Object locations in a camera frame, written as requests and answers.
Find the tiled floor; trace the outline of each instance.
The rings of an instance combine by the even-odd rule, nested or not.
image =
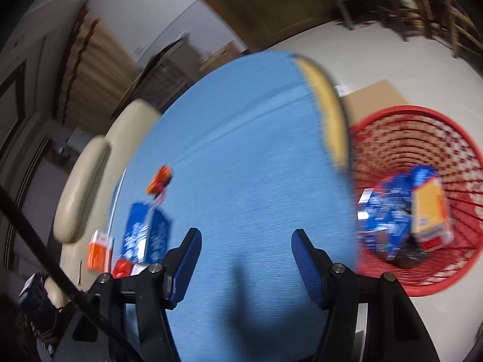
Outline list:
[[[442,42],[412,37],[374,24],[348,31],[328,23],[272,49],[309,57],[348,94],[388,79],[409,103],[430,107],[463,126],[483,148],[483,78]],[[441,362],[460,362],[474,344],[483,320],[483,255],[457,284],[428,297],[413,298]]]

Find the yellow box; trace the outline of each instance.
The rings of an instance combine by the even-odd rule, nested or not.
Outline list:
[[[425,251],[453,241],[448,202],[441,178],[434,176],[411,194],[411,234]]]

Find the blue box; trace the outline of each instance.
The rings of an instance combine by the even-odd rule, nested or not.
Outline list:
[[[396,174],[383,186],[390,205],[408,213],[411,212],[411,176],[409,174]]]
[[[392,188],[365,189],[357,209],[359,236],[384,260],[393,260],[411,234],[411,215],[402,209],[400,192],[391,192]]]
[[[426,164],[420,164],[412,168],[411,170],[411,184],[412,188],[415,189],[424,182],[429,181],[434,176],[438,176],[438,173],[434,167],[428,166]]]
[[[163,260],[168,250],[171,222],[159,208],[134,203],[127,218],[121,256],[146,265]]]

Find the orange box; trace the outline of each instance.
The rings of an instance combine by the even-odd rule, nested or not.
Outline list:
[[[96,230],[89,244],[88,269],[100,273],[110,272],[110,259],[113,253],[113,239]]]
[[[433,176],[411,193],[411,234],[426,252],[451,244],[450,212],[441,178]]]

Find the small orange object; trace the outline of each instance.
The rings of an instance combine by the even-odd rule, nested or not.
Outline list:
[[[173,173],[171,172],[171,168],[167,164],[163,165],[151,180],[151,183],[146,189],[146,193],[154,194],[154,196],[164,194],[164,190],[169,185],[172,178]]]
[[[94,232],[89,244],[88,269],[109,272],[113,252],[113,239],[98,230]]]

